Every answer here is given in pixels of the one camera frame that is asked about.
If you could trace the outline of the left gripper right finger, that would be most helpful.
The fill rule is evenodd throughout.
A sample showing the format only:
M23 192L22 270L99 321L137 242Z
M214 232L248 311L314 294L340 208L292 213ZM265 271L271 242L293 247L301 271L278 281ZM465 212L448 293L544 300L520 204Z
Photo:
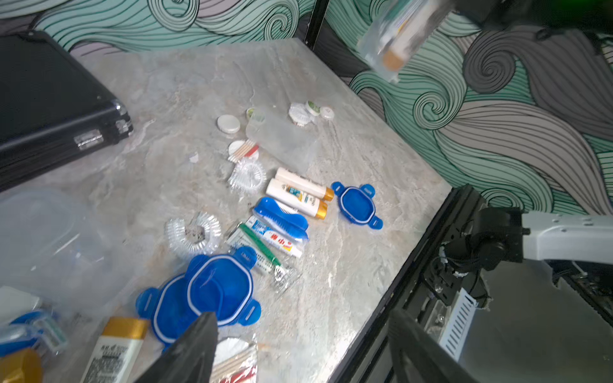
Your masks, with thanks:
M402 309L390 312L388 341L398 382L477 382Z

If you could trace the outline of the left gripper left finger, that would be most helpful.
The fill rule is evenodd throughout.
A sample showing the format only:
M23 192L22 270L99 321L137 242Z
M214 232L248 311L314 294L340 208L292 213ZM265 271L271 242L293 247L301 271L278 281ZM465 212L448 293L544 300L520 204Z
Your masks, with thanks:
M205 312L136 382L209 382L217 343L216 315Z

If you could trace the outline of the toiletry jar blue lid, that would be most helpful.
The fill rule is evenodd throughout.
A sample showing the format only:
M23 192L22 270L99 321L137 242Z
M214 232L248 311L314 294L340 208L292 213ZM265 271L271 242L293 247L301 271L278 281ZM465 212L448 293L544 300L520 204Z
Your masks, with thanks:
M1 201L1 283L68 310L103 311L132 277L113 232L52 190Z

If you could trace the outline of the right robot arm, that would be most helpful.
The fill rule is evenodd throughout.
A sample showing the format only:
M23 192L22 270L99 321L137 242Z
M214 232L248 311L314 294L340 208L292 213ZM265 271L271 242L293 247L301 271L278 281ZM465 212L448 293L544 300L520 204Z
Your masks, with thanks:
M586 34L595 49L599 34L612 32L610 1L455 1L456 10L486 30L536 27L539 41L568 30ZM501 262L562 260L612 263L612 220L589 215L562 218L553 213L488 207L477 212L469 234L441 248L459 273L491 271Z

